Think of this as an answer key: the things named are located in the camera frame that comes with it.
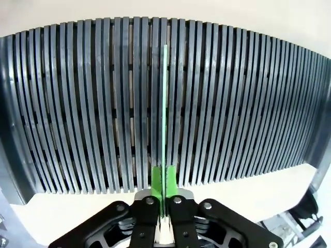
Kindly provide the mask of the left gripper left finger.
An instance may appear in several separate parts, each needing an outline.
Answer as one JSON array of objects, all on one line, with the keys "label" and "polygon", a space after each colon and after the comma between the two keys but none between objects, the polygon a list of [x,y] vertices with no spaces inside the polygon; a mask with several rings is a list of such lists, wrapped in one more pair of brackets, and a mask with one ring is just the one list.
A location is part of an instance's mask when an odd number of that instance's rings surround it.
[{"label": "left gripper left finger", "polygon": [[162,169],[152,168],[150,191],[137,192],[129,205],[115,201],[69,231],[49,247],[154,247],[161,207]]}]

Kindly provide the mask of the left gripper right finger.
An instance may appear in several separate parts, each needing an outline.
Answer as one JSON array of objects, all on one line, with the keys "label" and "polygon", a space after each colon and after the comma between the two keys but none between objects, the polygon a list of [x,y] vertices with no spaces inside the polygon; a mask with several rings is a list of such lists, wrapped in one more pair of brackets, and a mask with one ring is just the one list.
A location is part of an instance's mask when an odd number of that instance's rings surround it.
[{"label": "left gripper right finger", "polygon": [[179,193],[175,166],[165,169],[165,198],[176,247],[283,247],[283,240],[220,202]]}]

